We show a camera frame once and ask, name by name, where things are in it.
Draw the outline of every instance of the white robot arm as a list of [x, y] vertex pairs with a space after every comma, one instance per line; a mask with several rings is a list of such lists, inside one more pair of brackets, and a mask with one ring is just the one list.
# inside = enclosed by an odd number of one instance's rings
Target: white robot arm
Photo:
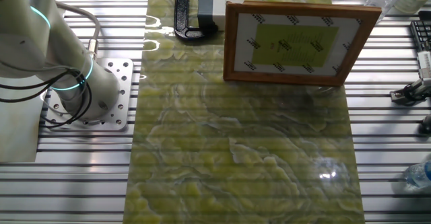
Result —
[[[60, 16], [55, 0], [0, 0], [0, 77], [35, 75], [48, 81], [64, 69], [78, 69], [92, 93], [81, 120], [93, 120], [116, 103], [119, 83], [92, 56]], [[89, 103], [89, 91], [79, 87], [72, 75], [62, 77], [52, 88], [70, 114], [76, 114], [83, 101]]]

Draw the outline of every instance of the black bracket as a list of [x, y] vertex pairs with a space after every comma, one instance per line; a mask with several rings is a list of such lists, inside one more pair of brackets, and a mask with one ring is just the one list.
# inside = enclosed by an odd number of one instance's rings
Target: black bracket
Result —
[[216, 25], [205, 28], [189, 27], [189, 0], [175, 0], [174, 31], [182, 40], [199, 40], [214, 35], [218, 31]]

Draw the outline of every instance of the water bottle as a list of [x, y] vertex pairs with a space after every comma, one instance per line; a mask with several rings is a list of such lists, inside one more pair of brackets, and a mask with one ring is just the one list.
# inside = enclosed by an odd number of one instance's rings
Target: water bottle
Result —
[[431, 186], [431, 161], [410, 166], [405, 171], [408, 184], [418, 188]]

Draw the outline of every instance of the green marble surface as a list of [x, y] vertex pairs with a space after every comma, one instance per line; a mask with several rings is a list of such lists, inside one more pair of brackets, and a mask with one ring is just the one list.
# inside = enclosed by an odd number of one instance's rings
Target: green marble surface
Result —
[[363, 223], [344, 88], [224, 82], [223, 34], [173, 13], [149, 0], [124, 223]]

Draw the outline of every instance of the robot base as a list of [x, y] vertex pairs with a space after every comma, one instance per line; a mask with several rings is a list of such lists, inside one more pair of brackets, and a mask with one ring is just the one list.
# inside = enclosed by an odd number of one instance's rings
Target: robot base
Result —
[[[133, 76], [133, 62], [130, 59], [98, 59], [98, 64], [105, 69], [109, 69], [119, 80], [120, 92], [119, 98], [104, 116], [97, 120], [82, 121], [76, 120], [72, 124], [66, 124], [58, 128], [52, 128], [52, 131], [66, 132], [107, 132], [123, 131], [127, 129], [127, 117], [129, 114], [129, 101]], [[66, 112], [63, 108], [57, 93], [51, 91], [49, 106], [59, 112]], [[71, 117], [69, 114], [60, 115], [48, 109], [46, 117], [56, 122], [65, 122]]]

